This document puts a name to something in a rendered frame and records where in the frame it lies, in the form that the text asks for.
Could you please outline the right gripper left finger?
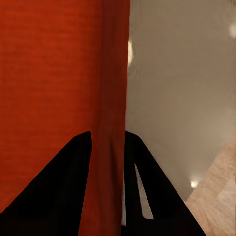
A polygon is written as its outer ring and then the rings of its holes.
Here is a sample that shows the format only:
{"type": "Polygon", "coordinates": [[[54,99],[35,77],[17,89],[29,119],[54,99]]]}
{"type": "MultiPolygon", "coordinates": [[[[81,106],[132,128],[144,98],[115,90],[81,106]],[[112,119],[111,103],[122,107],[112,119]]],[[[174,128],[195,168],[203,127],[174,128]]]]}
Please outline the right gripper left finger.
{"type": "Polygon", "coordinates": [[[92,151],[73,137],[0,214],[0,236],[78,236],[92,151]]]}

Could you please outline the storage box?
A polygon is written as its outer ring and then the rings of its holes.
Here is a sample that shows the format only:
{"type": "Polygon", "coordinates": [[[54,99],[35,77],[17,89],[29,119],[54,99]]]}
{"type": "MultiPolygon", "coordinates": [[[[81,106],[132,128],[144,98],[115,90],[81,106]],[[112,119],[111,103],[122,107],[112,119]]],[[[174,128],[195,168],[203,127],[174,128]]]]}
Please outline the storage box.
{"type": "Polygon", "coordinates": [[[76,135],[78,236],[121,236],[130,0],[0,0],[0,214],[76,135]]]}

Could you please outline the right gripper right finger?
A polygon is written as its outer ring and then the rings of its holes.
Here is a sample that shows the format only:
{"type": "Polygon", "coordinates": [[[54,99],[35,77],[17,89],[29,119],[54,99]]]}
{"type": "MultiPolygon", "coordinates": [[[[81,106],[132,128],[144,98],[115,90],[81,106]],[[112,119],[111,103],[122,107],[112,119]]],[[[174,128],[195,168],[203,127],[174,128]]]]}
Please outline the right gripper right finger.
{"type": "Polygon", "coordinates": [[[124,182],[127,236],[206,236],[143,140],[125,131],[124,182]],[[153,219],[143,217],[137,166],[153,219]]]}

